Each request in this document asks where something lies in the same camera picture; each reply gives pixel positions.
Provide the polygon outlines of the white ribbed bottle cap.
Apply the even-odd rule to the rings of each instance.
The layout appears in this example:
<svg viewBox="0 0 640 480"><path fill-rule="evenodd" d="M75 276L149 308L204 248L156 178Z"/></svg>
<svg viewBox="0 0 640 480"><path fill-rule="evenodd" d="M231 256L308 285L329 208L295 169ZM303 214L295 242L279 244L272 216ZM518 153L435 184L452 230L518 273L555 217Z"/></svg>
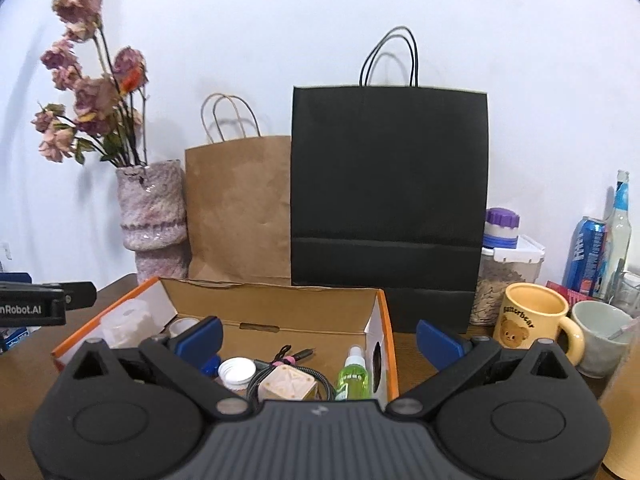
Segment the white ribbed bottle cap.
<svg viewBox="0 0 640 480"><path fill-rule="evenodd" d="M246 390L257 372L256 364L249 358L236 356L224 360L218 367L218 378L229 390Z"/></svg>

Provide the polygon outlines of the translucent cotton swab box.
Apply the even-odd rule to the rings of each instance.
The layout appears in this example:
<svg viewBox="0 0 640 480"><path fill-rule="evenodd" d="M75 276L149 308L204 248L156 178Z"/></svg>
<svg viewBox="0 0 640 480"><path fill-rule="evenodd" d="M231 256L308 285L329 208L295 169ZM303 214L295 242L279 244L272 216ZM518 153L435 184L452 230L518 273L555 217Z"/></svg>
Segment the translucent cotton swab box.
<svg viewBox="0 0 640 480"><path fill-rule="evenodd" d="M134 348L156 334L149 305L139 299L123 302L100 319L103 339L112 349Z"/></svg>

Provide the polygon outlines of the white tape roll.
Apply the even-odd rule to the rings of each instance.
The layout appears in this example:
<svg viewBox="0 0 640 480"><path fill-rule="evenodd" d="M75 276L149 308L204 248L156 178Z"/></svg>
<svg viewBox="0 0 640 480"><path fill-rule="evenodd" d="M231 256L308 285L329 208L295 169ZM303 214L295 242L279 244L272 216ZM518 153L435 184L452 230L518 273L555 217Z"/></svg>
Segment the white tape roll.
<svg viewBox="0 0 640 480"><path fill-rule="evenodd" d="M170 338L178 337L190 330L191 327L198 325L199 322L198 318L177 318L168 326L168 335Z"/></svg>

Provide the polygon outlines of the blue white package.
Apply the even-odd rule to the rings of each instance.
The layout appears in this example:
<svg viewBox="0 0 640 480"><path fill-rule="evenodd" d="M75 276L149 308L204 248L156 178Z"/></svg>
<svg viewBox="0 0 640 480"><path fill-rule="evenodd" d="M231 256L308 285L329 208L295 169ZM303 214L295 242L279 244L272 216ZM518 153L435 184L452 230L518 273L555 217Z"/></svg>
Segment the blue white package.
<svg viewBox="0 0 640 480"><path fill-rule="evenodd" d="M4 353L30 335L27 327L2 328L0 330L0 352Z"/></svg>

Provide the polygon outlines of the red cardboard box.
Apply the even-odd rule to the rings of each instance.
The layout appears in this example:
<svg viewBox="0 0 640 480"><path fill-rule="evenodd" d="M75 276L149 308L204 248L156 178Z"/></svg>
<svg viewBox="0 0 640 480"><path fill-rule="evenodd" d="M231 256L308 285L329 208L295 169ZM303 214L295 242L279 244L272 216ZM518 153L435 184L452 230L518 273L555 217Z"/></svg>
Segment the red cardboard box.
<svg viewBox="0 0 640 480"><path fill-rule="evenodd" d="M384 292L372 288L294 287L150 278L78 328L51 356L58 370L86 338L100 338L100 318L144 301L161 328L176 318L215 315L224 326L220 355L269 361L289 344L314 349L306 361L334 380L348 350L364 349L373 396L382 405L399 396L392 324Z"/></svg>

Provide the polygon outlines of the green spray bottle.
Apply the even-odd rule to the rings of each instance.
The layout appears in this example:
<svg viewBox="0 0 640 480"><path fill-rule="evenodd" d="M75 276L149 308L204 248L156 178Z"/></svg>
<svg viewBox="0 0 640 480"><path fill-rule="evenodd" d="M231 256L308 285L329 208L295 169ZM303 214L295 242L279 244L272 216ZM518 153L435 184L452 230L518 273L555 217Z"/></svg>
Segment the green spray bottle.
<svg viewBox="0 0 640 480"><path fill-rule="evenodd" d="M370 374L363 348L352 346L337 376L335 400L366 400L370 397Z"/></svg>

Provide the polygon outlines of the yellow bear mug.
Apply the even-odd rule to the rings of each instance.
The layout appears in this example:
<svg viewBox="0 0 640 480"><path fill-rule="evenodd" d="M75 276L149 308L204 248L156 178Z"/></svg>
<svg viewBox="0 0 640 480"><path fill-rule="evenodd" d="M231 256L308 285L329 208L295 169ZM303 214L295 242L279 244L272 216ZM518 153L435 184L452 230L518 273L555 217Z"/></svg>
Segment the yellow bear mug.
<svg viewBox="0 0 640 480"><path fill-rule="evenodd" d="M568 339L567 359L577 366L586 344L580 326L568 316L568 302L554 290L537 284L514 283L504 291L494 334L508 349L529 349L540 338L556 341L559 332Z"/></svg>

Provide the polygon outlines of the clear food storage container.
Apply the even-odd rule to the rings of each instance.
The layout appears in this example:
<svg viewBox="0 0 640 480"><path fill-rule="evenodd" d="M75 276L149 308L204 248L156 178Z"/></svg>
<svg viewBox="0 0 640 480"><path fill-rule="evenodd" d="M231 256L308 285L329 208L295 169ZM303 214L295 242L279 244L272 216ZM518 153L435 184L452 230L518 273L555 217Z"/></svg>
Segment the clear food storage container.
<svg viewBox="0 0 640 480"><path fill-rule="evenodd" d="M470 324L494 325L503 294L514 283L535 283L544 263L544 246L520 235L515 248L482 248Z"/></svg>

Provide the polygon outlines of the purple lidded jar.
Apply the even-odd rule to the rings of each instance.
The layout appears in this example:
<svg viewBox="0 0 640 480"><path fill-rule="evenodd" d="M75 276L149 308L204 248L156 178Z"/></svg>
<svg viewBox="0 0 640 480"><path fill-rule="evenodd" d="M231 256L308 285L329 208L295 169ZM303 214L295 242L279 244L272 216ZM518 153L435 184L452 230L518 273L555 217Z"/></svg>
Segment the purple lidded jar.
<svg viewBox="0 0 640 480"><path fill-rule="evenodd" d="M490 249L514 249L518 244L520 216L511 209L492 207L486 210L483 246Z"/></svg>

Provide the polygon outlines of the brown paper bag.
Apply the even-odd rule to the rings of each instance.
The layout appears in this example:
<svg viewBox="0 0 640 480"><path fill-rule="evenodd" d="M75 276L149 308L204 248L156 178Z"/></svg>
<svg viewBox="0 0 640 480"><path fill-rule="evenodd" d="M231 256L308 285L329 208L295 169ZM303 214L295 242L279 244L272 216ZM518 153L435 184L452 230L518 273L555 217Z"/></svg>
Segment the brown paper bag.
<svg viewBox="0 0 640 480"><path fill-rule="evenodd" d="M291 138L254 136L184 152L191 280L291 283Z"/></svg>

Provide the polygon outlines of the red flat box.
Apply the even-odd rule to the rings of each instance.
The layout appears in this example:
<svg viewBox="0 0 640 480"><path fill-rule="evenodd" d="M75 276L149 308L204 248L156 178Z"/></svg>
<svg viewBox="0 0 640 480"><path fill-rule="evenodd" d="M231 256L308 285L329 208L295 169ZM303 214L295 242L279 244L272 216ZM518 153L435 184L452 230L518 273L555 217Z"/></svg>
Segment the red flat box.
<svg viewBox="0 0 640 480"><path fill-rule="evenodd" d="M578 302L591 300L590 296L585 295L582 292L576 292L576 290L566 288L565 286L552 281L548 281L546 283L546 287L560 294L571 308L574 307L575 304L578 304Z"/></svg>

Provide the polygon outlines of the blue soda can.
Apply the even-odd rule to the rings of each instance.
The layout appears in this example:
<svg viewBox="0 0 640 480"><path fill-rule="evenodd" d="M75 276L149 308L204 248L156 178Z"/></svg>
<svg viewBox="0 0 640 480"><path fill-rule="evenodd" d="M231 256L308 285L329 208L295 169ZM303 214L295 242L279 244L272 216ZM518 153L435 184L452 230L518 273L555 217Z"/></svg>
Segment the blue soda can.
<svg viewBox="0 0 640 480"><path fill-rule="evenodd" d="M605 222L585 216L578 222L570 242L563 285L574 292L590 296L596 282Z"/></svg>

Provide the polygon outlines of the grey ceramic cup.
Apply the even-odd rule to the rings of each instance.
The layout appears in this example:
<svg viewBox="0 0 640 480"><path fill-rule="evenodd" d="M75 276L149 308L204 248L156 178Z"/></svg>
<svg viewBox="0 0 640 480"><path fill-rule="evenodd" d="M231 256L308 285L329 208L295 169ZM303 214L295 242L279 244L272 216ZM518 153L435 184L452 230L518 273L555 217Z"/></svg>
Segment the grey ceramic cup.
<svg viewBox="0 0 640 480"><path fill-rule="evenodd" d="M579 301L570 312L572 320L582 329L585 353L577 369L591 378L605 378L616 369L632 341L634 333L627 330L611 339L634 319L623 310L600 301Z"/></svg>

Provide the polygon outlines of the black paper bag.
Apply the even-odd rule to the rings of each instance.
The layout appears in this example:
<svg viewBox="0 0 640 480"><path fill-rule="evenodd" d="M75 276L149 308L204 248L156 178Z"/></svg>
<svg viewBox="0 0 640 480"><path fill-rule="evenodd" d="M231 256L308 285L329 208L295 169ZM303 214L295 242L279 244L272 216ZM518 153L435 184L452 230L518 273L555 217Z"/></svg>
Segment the black paper bag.
<svg viewBox="0 0 640 480"><path fill-rule="evenodd" d="M296 285L373 287L394 330L464 332L488 185L483 93L374 86L293 92L291 273Z"/></svg>

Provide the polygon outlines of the cream thermos jug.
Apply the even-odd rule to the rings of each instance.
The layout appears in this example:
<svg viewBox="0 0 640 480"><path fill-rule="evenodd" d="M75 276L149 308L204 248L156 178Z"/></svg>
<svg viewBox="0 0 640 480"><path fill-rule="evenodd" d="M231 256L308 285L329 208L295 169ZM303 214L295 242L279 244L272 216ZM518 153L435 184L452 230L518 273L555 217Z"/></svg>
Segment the cream thermos jug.
<svg viewBox="0 0 640 480"><path fill-rule="evenodd" d="M640 460L640 349L639 338L628 347L600 397L611 427L604 466L621 479L639 478Z"/></svg>

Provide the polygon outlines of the dried pink rose bouquet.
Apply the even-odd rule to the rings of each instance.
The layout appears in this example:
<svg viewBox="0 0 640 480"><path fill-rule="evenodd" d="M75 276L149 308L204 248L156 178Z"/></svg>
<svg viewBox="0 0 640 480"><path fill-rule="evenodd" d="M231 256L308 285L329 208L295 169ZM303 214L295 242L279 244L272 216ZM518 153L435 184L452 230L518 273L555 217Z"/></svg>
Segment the dried pink rose bouquet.
<svg viewBox="0 0 640 480"><path fill-rule="evenodd" d="M103 0L53 0L64 34L40 55L54 88L70 94L69 106L41 105L32 125L41 134L39 154L49 162L88 154L115 168L148 163L145 135L148 69L134 47L113 51L103 23Z"/></svg>

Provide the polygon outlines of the clear glass bottle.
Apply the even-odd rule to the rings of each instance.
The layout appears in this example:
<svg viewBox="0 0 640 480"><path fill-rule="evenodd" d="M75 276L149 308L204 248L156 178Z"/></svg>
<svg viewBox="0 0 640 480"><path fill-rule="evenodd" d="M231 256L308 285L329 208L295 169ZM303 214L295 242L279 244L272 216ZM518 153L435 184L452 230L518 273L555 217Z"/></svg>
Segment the clear glass bottle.
<svg viewBox="0 0 640 480"><path fill-rule="evenodd" d="M619 266L626 263L631 238L631 224L628 218L629 172L617 173L617 184L613 208L606 222L606 237L599 270L597 296L608 301L613 290L613 282Z"/></svg>

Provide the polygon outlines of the cream wall charger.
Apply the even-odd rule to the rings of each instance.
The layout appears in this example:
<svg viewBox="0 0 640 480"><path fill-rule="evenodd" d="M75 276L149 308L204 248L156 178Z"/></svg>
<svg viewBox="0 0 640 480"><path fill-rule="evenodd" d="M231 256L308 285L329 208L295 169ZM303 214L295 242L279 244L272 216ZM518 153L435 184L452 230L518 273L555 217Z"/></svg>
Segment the cream wall charger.
<svg viewBox="0 0 640 480"><path fill-rule="evenodd" d="M257 389L258 400L308 401L318 398L318 382L309 373L297 367L276 366Z"/></svg>

